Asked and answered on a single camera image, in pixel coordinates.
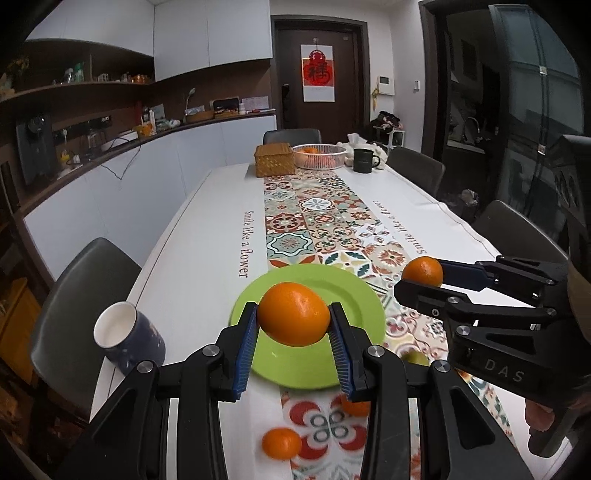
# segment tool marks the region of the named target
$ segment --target dining table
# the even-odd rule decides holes
[[[166,345],[165,364],[215,343],[247,286],[271,269],[324,264],[366,282],[384,308],[382,345],[398,355],[416,350],[429,361],[447,358],[443,324],[401,306],[392,286],[411,259],[473,264],[499,252],[447,206],[388,166],[369,174],[351,168],[296,169],[257,178],[253,164],[211,170],[183,203],[152,250],[128,301],[154,324]],[[523,306],[488,288],[468,293],[474,303]],[[123,375],[105,358],[91,417]],[[524,399],[462,374],[518,449],[537,480],[549,479],[570,453],[565,439],[551,458],[532,455]],[[420,479],[417,405],[409,400],[411,479]],[[178,400],[172,399],[167,479],[176,479]],[[252,372],[236,403],[220,403],[223,451],[230,480],[359,478],[367,418],[345,414],[338,387],[295,390]],[[273,460],[261,449],[271,428],[286,426],[303,441],[298,456]]]

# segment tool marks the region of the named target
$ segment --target black mug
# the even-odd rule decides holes
[[[353,152],[353,170],[357,173],[371,173],[371,169],[379,165],[379,157],[373,150],[355,148]]]

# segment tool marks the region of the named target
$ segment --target glass door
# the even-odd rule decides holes
[[[564,216],[545,151],[561,135],[583,132],[579,72],[552,28],[530,7],[491,5],[489,10],[504,66],[501,108],[506,105],[496,197],[557,239]]]

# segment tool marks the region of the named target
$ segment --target brown door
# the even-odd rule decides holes
[[[305,102],[301,45],[333,48],[334,102]],[[280,28],[275,35],[283,128],[317,128],[325,143],[346,142],[363,125],[359,39],[356,32]]]

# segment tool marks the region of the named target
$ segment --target white cabinet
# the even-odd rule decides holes
[[[27,40],[63,38],[154,54],[154,6],[147,0],[63,0]]]
[[[209,64],[270,59],[269,0],[206,0]]]
[[[155,8],[157,81],[272,56],[269,0],[170,0]]]
[[[208,172],[226,164],[252,163],[262,136],[274,129],[275,116],[269,115],[181,130],[73,180],[25,217],[47,269],[57,279],[100,236],[143,266],[187,195]],[[107,170],[121,177],[128,165],[122,180]]]
[[[86,245],[100,236],[107,237],[107,229],[86,176],[58,190],[24,221],[54,279]]]
[[[123,180],[102,167],[85,175],[105,223],[107,238],[138,265],[144,265],[185,200],[173,136],[142,145]],[[120,177],[136,153],[137,149],[133,149],[104,165]]]
[[[221,123],[226,165],[253,163],[262,136],[277,128],[275,115],[242,118]]]
[[[205,0],[171,0],[154,11],[156,81],[209,67]]]
[[[189,128],[173,137],[183,173],[185,194],[189,195],[212,168],[226,165],[222,124]]]

